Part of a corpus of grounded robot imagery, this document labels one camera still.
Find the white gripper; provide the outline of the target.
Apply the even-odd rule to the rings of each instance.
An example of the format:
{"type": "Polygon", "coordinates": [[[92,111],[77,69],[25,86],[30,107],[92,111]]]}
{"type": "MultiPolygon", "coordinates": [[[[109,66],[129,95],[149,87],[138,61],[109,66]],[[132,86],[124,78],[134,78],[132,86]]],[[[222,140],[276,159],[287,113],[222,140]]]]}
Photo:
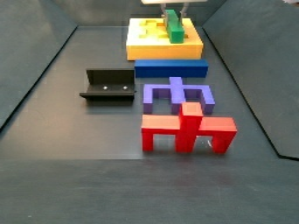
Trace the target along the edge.
{"type": "Polygon", "coordinates": [[[161,8],[161,18],[165,18],[165,4],[177,4],[177,3],[182,3],[182,7],[180,10],[180,21],[182,21],[184,16],[186,14],[186,10],[189,7],[189,3],[204,3],[208,0],[141,0],[142,4],[160,4],[160,8],[161,8]]]}

